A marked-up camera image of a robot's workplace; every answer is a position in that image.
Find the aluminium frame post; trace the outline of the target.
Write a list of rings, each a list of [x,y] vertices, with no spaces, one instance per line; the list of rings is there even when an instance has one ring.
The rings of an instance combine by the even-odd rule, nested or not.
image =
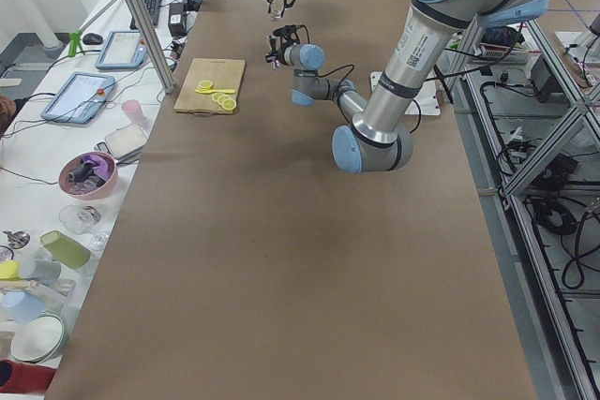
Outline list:
[[[151,22],[145,3],[143,0],[125,1],[132,18],[135,20],[144,39],[151,62],[153,63],[164,92],[170,94],[175,87],[173,74],[166,62],[164,52],[159,43],[157,33],[155,32],[154,25]]]

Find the blue teach pendant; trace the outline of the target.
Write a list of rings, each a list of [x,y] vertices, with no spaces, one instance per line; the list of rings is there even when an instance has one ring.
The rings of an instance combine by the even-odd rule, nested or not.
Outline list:
[[[147,48],[139,31],[112,31],[104,42],[95,67],[107,71],[138,68],[146,54]]]
[[[74,72],[40,117],[56,124],[88,124],[109,101],[116,79],[110,75]]]

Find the green plastic cup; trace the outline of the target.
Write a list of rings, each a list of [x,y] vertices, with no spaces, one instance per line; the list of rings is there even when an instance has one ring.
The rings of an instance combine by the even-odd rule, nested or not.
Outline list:
[[[81,269],[91,258],[91,253],[85,246],[61,231],[48,231],[42,234],[39,240],[54,259],[70,269]]]

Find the light blue plastic cup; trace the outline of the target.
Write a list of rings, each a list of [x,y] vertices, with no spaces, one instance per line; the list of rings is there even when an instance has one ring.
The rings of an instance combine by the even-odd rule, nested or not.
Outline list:
[[[45,303],[36,295],[19,289],[7,292],[1,300],[1,306],[19,324],[38,318],[46,309]]]

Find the far blue teach pendant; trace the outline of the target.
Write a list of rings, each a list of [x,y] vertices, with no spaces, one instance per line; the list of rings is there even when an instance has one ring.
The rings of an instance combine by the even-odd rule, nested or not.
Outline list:
[[[104,42],[95,67],[107,71],[138,68],[146,54],[147,48],[139,31],[112,31]]]

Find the pink bowl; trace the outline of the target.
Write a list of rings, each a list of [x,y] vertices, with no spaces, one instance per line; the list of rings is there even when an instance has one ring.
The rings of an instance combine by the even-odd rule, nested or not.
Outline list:
[[[74,157],[58,176],[60,190],[75,200],[105,199],[117,181],[117,161],[110,154],[96,151]]]

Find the red container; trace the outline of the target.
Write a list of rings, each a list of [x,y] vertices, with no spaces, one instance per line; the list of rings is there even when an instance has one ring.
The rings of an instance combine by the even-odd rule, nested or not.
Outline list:
[[[44,394],[56,369],[12,360],[1,361],[1,393]]]

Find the steel jigger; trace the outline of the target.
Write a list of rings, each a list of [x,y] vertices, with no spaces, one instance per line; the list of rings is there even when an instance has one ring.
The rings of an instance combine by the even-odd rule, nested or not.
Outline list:
[[[271,68],[276,69],[280,67],[280,62],[278,61],[278,40],[269,36],[266,38],[266,41],[269,46],[269,52],[265,55],[265,62],[271,65]]]

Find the wine glass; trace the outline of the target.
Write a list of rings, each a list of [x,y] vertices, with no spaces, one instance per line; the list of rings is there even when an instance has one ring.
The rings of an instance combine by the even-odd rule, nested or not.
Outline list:
[[[58,219],[73,234],[90,234],[92,250],[100,252],[105,249],[110,234],[100,227],[102,214],[95,207],[70,204],[59,212]]]

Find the white green-rimmed bowl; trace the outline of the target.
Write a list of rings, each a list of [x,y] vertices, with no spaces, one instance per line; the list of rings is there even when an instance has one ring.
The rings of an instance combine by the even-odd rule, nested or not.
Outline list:
[[[42,363],[58,356],[67,338],[67,329],[60,317],[42,315],[15,333],[10,353],[20,362]]]

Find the black computer mouse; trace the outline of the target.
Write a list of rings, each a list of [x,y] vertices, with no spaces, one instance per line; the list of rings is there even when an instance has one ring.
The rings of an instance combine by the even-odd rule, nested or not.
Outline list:
[[[95,33],[88,33],[82,36],[82,42],[86,45],[100,45],[103,43],[103,36]]]

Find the near blue teach pendant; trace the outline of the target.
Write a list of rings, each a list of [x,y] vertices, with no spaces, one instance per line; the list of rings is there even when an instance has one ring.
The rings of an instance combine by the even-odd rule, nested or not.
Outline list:
[[[116,79],[110,75],[74,72],[40,117],[56,124],[88,124],[109,101]]]

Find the pink plastic cup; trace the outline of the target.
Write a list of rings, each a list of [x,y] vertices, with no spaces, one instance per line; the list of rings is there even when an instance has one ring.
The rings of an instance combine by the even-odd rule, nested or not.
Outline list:
[[[138,100],[126,100],[122,104],[122,111],[132,124],[142,126],[145,123],[145,115],[143,113],[142,105]]]

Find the bamboo cutting board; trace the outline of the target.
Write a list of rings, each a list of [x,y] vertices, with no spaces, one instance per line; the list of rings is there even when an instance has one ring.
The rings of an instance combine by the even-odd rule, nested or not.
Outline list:
[[[194,58],[174,103],[174,111],[234,114],[245,69],[245,60]]]

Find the clear glass measuring cup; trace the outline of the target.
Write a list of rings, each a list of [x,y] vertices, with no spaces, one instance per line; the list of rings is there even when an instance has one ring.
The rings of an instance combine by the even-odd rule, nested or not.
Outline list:
[[[282,0],[274,0],[268,8],[268,17],[273,22],[282,20],[285,14],[285,5]]]

